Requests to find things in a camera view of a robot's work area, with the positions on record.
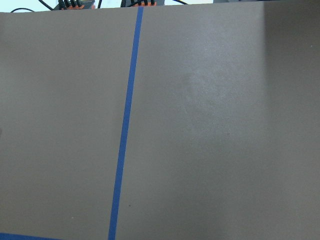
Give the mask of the black usb hub right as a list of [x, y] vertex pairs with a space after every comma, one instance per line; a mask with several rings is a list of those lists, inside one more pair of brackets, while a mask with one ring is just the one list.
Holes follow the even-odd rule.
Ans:
[[165, 0], [122, 0], [120, 3], [121, 8], [126, 7], [154, 7], [164, 6]]

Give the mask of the black usb hub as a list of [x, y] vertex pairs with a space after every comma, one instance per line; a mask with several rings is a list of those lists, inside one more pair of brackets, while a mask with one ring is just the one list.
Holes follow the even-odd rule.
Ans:
[[60, 10], [87, 10], [95, 9], [94, 0], [58, 0], [58, 4], [53, 8], [54, 11]]
[[121, 8], [126, 7], [154, 7], [164, 6], [165, 0], [122, 0], [120, 3]]

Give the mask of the black usb hub left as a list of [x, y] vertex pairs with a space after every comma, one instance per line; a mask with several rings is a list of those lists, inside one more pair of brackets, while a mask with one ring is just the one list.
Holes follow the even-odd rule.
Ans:
[[87, 10], [95, 9], [94, 0], [58, 0], [58, 4], [53, 8], [54, 11], [60, 10]]

